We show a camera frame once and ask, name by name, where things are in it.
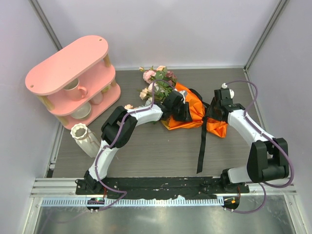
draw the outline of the white vase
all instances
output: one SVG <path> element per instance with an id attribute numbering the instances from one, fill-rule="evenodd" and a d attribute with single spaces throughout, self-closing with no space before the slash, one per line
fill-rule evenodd
<path id="1" fill-rule="evenodd" d="M 99 151 L 100 142 L 93 132 L 84 123 L 75 124 L 70 131 L 73 139 L 83 151 L 90 157 L 96 157 Z"/>

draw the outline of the orange bag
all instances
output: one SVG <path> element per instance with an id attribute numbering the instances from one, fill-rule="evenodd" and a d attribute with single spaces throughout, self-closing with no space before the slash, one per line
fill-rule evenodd
<path id="1" fill-rule="evenodd" d="M 175 88 L 178 91 L 186 91 L 185 101 L 189 103 L 190 114 L 192 117 L 192 122 L 179 122 L 175 121 L 173 117 L 170 117 L 169 120 L 163 120 L 162 123 L 169 130 L 177 128 L 198 128 L 203 124 L 203 117 L 205 116 L 205 106 L 202 101 L 192 93 L 187 87 L 180 83 L 176 83 Z M 207 132 L 213 133 L 218 137 L 224 138 L 226 136 L 226 131 L 228 124 L 223 121 L 217 121 L 212 118 L 207 120 Z"/>

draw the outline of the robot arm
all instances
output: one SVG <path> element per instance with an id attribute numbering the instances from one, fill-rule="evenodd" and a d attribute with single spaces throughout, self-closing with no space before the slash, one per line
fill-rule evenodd
<path id="1" fill-rule="evenodd" d="M 244 114 L 245 108 L 241 104 L 233 103 L 234 93 L 232 90 L 222 88 L 214 91 L 214 98 L 208 108 L 208 116 L 229 123 L 244 138 L 251 147 L 247 166 L 230 168 L 223 170 L 221 180 L 223 184 L 241 183 L 241 182 L 264 182 L 273 179 L 285 178 L 289 174 L 289 165 L 280 151 L 273 144 L 262 136 L 266 133 L 258 124 L 256 124 L 248 114 Z M 123 147 L 129 140 L 134 128 L 143 123 L 167 119 L 173 115 L 175 120 L 189 121 L 188 105 L 183 103 L 183 95 L 177 91 L 172 91 L 162 104 L 155 104 L 151 109 L 139 112 L 142 107 L 136 110 L 126 110 L 122 106 L 117 107 L 111 116 L 102 126 L 102 142 L 99 153 L 101 157 L 98 160 L 98 175 L 103 179 L 107 175 L 108 167 L 113 160 L 119 148 Z M 128 112 L 131 113 L 125 120 L 120 135 L 113 146 L 112 142 L 119 131 L 119 124 Z M 261 131 L 256 131 L 246 120 L 246 117 Z M 276 139 L 266 133 L 273 139 L 286 153 L 288 153 L 287 142 L 283 138 Z M 85 182 L 92 191 L 102 188 L 98 183 L 95 173 L 95 162 L 84 175 Z"/>
<path id="2" fill-rule="evenodd" d="M 147 109 L 148 106 L 145 107 L 140 107 L 138 109 L 135 109 L 135 111 L 139 111 L 141 109 Z M 152 108 L 148 111 L 144 112 L 135 112 L 133 114 L 130 114 L 129 118 L 126 120 L 124 127 L 121 132 L 118 141 L 116 142 L 116 146 L 113 148 L 108 148 L 110 143 L 114 140 L 114 133 L 118 131 L 119 125 L 117 124 L 117 120 L 121 119 L 126 113 L 128 112 L 133 112 L 134 110 L 125 110 L 123 107 L 119 106 L 111 116 L 117 117 L 115 118 L 116 121 L 107 121 L 103 127 L 102 127 L 102 141 L 101 141 L 101 147 L 100 147 L 100 152 L 101 150 L 105 147 L 104 151 L 101 154 L 101 157 L 98 160 L 98 175 L 100 179 L 103 179 L 107 175 L 107 170 L 109 165 L 111 164 L 116 152 L 118 151 L 119 148 L 124 146 L 133 132 L 133 126 L 137 127 L 143 123 L 148 123 L 152 121 L 158 121 L 163 115 L 163 112 L 161 108 L 157 105 L 153 105 Z M 93 162 L 92 166 L 89 169 L 89 174 L 92 178 L 97 180 L 96 172 L 95 172 L 95 161 Z"/>
<path id="3" fill-rule="evenodd" d="M 214 98 L 208 109 L 209 117 L 225 121 L 234 127 L 251 148 L 246 166 L 223 170 L 221 178 L 224 184 L 250 181 L 259 183 L 287 177 L 289 175 L 287 160 L 262 135 L 265 134 L 273 139 L 288 153 L 286 140 L 283 138 L 276 139 L 264 131 L 247 113 L 245 115 L 245 108 L 241 104 L 233 103 L 233 96 L 233 91 L 227 88 L 215 90 Z M 246 118 L 251 121 L 258 131 L 251 126 Z"/>

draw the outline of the pink shelf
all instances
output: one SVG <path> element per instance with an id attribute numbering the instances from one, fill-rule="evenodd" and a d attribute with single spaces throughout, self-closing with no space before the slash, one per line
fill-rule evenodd
<path id="1" fill-rule="evenodd" d="M 121 94 L 119 85 L 111 87 L 109 91 L 103 94 L 103 102 L 100 105 L 92 105 L 91 116 L 87 120 L 77 120 L 71 116 L 66 116 L 68 124 L 65 126 L 67 129 L 71 129 L 75 124 L 84 123 L 89 125 L 94 119 L 96 119 L 100 114 L 102 114 L 107 108 L 109 108 L 113 103 L 115 103 Z"/>
<path id="2" fill-rule="evenodd" d="M 106 67 L 104 61 L 98 62 L 88 71 L 78 77 L 80 85 L 88 90 L 88 94 L 80 101 L 70 100 L 64 90 L 48 96 L 55 108 L 50 112 L 56 116 L 67 116 L 90 100 L 98 92 L 109 85 L 115 78 L 115 69 L 113 66 Z"/>
<path id="3" fill-rule="evenodd" d="M 104 38 L 81 37 L 31 69 L 26 87 L 40 96 L 55 93 L 98 63 L 107 52 Z"/>

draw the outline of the mug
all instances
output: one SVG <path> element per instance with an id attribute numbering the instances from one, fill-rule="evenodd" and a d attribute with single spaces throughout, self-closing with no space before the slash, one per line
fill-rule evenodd
<path id="1" fill-rule="evenodd" d="M 103 94 L 101 92 L 99 92 L 98 94 L 96 94 L 93 98 L 91 98 L 91 103 L 93 105 L 100 105 L 101 102 L 103 101 Z"/>
<path id="2" fill-rule="evenodd" d="M 63 89 L 67 97 L 73 101 L 79 101 L 85 98 L 88 94 L 88 90 L 85 87 L 79 86 L 79 79 L 70 82 Z"/>

